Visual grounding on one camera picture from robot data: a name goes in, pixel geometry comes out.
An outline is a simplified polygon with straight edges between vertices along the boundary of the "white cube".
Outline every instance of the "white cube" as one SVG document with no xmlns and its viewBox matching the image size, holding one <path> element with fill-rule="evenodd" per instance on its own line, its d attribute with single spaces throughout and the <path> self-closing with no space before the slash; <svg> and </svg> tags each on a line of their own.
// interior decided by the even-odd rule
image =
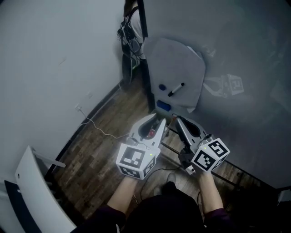
<svg viewBox="0 0 291 233">
<path fill-rule="evenodd" d="M 199 147 L 191 162 L 203 171 L 209 172 L 221 165 L 229 153 L 230 150 L 217 138 Z"/>
<path fill-rule="evenodd" d="M 156 164 L 160 152 L 159 148 L 141 148 L 122 143 L 116 164 L 121 173 L 143 180 Z"/>
</svg>

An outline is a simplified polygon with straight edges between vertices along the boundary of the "forearm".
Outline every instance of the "forearm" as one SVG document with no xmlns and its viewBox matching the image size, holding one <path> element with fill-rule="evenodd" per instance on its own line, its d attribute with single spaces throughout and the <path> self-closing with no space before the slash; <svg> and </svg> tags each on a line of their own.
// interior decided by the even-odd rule
<svg viewBox="0 0 291 233">
<path fill-rule="evenodd" d="M 204 214 L 223 208 L 222 199 L 218 193 L 212 174 L 210 172 L 202 172 L 198 176 L 198 183 Z"/>
<path fill-rule="evenodd" d="M 113 209 L 126 213 L 137 182 L 137 179 L 128 176 L 124 177 L 107 205 Z"/>
</svg>

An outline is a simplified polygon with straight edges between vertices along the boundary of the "black strap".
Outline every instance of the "black strap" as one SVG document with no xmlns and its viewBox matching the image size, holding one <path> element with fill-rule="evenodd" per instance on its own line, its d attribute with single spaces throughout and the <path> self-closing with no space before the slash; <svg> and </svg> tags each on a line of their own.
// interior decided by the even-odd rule
<svg viewBox="0 0 291 233">
<path fill-rule="evenodd" d="M 133 8 L 130 12 L 130 15 L 128 16 L 128 19 L 127 19 L 127 23 L 129 24 L 130 21 L 131 21 L 131 18 L 133 16 L 133 14 L 138 10 L 138 6 L 136 6 L 135 8 Z"/>
</svg>

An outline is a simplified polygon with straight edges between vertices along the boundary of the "white cable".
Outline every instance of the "white cable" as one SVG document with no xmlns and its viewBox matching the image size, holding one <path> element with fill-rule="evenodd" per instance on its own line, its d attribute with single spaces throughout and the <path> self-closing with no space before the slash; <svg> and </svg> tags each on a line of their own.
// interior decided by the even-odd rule
<svg viewBox="0 0 291 233">
<path fill-rule="evenodd" d="M 111 134 L 104 133 L 103 130 L 101 130 L 100 128 L 97 128 L 97 127 L 96 127 L 94 121 L 92 121 L 92 119 L 88 118 L 88 117 L 85 115 L 85 113 L 81 110 L 80 107 L 78 108 L 78 110 L 79 110 L 79 111 L 84 115 L 84 117 L 86 117 L 86 119 L 88 119 L 89 121 L 91 121 L 91 122 L 93 123 L 93 125 L 94 125 L 94 127 L 95 127 L 96 129 L 100 130 L 104 135 L 108 135 L 108 136 L 114 137 L 115 139 L 119 139 L 119 138 L 121 138 L 121 137 L 124 137 L 124 136 L 129 135 L 129 133 L 127 133 L 127 134 L 122 135 L 122 136 L 120 136 L 120 137 L 115 137 L 115 136 L 113 136 L 113 135 L 111 135 Z"/>
</svg>

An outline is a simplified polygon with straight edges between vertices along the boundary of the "wooden floor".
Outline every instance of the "wooden floor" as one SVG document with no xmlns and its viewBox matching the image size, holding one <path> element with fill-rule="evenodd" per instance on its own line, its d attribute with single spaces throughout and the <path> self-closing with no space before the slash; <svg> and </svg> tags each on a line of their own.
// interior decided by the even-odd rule
<svg viewBox="0 0 291 233">
<path fill-rule="evenodd" d="M 118 137 L 128 133 L 132 124 L 146 116 L 148 111 L 141 81 L 135 79 L 127 92 L 118 91 L 93 120 L 105 133 Z M 125 138 L 116 140 L 104 136 L 91 122 L 81 131 L 61 159 L 67 165 L 66 168 L 58 168 L 53 172 L 54 179 L 68 200 L 63 203 L 65 211 L 66 205 L 70 203 L 84 218 L 88 218 L 100 205 L 109 200 L 124 177 L 118 171 L 115 160 L 120 143 L 124 142 Z M 163 142 L 178 151 L 183 148 L 179 136 L 171 131 Z M 160 148 L 161 155 L 153 170 L 176 168 L 179 161 L 177 155 L 162 145 Z M 155 186 L 164 184 L 170 172 L 163 170 L 155 172 L 145 185 L 142 198 L 150 197 Z M 196 200 L 199 189 L 195 178 L 187 175 L 182 169 L 174 172 L 177 188 Z M 246 188 L 260 186 L 260 182 L 226 162 L 223 162 L 215 172 L 234 183 L 238 183 L 241 178 L 240 185 Z M 224 206 L 227 207 L 234 186 L 216 177 L 215 182 Z M 144 183 L 145 181 L 139 181 L 135 191 L 138 201 Z M 136 203 L 132 201 L 128 212 L 135 207 Z"/>
</svg>

